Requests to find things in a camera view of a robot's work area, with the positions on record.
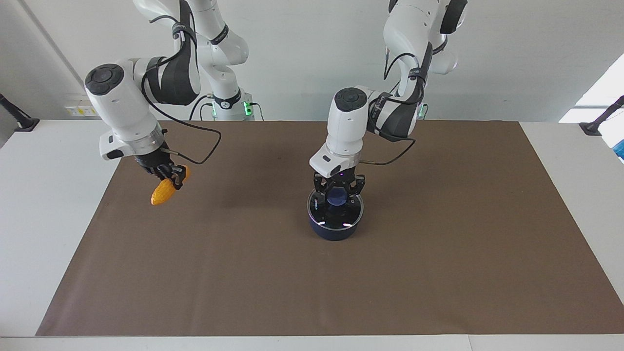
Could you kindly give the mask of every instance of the brown tablecloth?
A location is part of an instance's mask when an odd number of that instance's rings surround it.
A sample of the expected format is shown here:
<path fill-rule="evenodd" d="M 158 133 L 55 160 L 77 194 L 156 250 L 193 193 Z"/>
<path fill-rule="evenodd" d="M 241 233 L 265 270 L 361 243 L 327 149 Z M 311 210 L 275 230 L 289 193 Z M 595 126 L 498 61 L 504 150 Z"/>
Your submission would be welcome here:
<path fill-rule="evenodd" d="M 175 198 L 122 160 L 38 335 L 624 333 L 624 307 L 517 123 L 419 123 L 344 242 L 308 225 L 325 123 L 207 122 Z M 199 159 L 208 133 L 164 123 Z M 364 158 L 405 147 L 368 135 Z"/>

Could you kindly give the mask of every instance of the wall outlet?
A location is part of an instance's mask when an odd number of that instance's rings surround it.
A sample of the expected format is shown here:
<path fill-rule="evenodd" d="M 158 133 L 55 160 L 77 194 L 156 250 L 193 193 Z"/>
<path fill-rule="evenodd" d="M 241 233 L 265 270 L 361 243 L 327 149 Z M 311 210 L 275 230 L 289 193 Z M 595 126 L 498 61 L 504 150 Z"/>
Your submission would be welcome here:
<path fill-rule="evenodd" d="M 66 105 L 65 105 L 65 110 L 67 111 L 67 113 L 69 113 L 70 116 L 72 117 L 84 117 L 84 114 L 81 112 L 81 110 L 78 108 L 78 105 L 80 104 L 80 101 L 69 101 Z"/>
<path fill-rule="evenodd" d="M 80 104 L 78 104 L 78 112 L 82 113 L 85 117 L 99 116 L 89 100 L 80 101 Z"/>

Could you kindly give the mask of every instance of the white wall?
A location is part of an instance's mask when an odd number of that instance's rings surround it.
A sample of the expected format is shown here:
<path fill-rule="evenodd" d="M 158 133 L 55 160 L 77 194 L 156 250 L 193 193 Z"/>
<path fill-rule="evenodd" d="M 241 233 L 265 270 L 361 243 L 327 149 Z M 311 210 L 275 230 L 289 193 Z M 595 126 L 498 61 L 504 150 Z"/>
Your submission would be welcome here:
<path fill-rule="evenodd" d="M 131 0 L 25 1 L 81 77 L 123 57 L 172 53 L 169 29 L 149 25 Z M 249 43 L 249 61 L 234 70 L 267 119 L 325 120 L 338 89 L 396 82 L 396 72 L 381 80 L 385 0 L 220 6 Z M 429 117 L 558 121 L 624 52 L 622 23 L 623 1 L 472 0 L 448 47 L 457 71 L 430 78 Z"/>
<path fill-rule="evenodd" d="M 68 118 L 63 104 L 83 94 L 20 0 L 0 1 L 0 92 L 32 117 Z"/>

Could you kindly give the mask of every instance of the window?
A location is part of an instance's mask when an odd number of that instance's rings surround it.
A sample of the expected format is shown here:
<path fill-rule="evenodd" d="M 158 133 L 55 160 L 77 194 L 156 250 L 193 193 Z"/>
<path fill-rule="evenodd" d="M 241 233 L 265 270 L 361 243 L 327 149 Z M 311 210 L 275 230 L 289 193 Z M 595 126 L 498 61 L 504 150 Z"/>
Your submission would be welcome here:
<path fill-rule="evenodd" d="M 592 122 L 622 95 L 624 95 L 624 56 L 609 68 L 560 123 Z M 600 125 L 600 132 L 609 147 L 624 140 L 624 109 L 620 109 Z"/>

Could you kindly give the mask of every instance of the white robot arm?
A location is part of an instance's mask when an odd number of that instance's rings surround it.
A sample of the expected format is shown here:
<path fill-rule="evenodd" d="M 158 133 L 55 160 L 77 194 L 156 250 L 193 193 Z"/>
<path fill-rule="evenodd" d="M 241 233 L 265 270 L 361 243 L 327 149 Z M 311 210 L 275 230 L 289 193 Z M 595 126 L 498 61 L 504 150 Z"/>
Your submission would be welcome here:
<path fill-rule="evenodd" d="M 418 119 L 428 73 L 447 74 L 457 65 L 456 56 L 445 47 L 447 36 L 464 20 L 466 4 L 467 0 L 390 2 L 384 40 L 396 55 L 393 63 L 401 68 L 401 81 L 394 94 L 356 86 L 334 96 L 327 140 L 310 159 L 316 174 L 308 214 L 320 236 L 343 240 L 359 222 L 363 210 L 359 194 L 365 181 L 363 175 L 355 174 L 355 167 L 366 131 L 391 142 L 414 142 L 409 136 Z"/>
<path fill-rule="evenodd" d="M 112 160 L 134 156 L 139 165 L 162 181 L 168 199 L 172 188 L 181 188 L 187 168 L 171 161 L 166 131 L 150 105 L 191 104 L 201 91 L 198 57 L 206 70 L 221 67 L 226 71 L 225 65 L 245 62 L 248 49 L 223 22 L 216 0 L 189 0 L 190 4 L 185 0 L 133 1 L 150 22 L 172 26 L 175 54 L 98 66 L 88 73 L 85 88 L 102 120 L 112 129 L 100 138 L 102 157 Z M 222 75 L 221 81 L 211 79 L 211 84 L 215 100 L 223 93 L 226 101 L 232 101 L 231 110 L 240 106 L 236 113 L 247 115 L 243 101 L 233 100 L 243 93 L 231 70 Z"/>

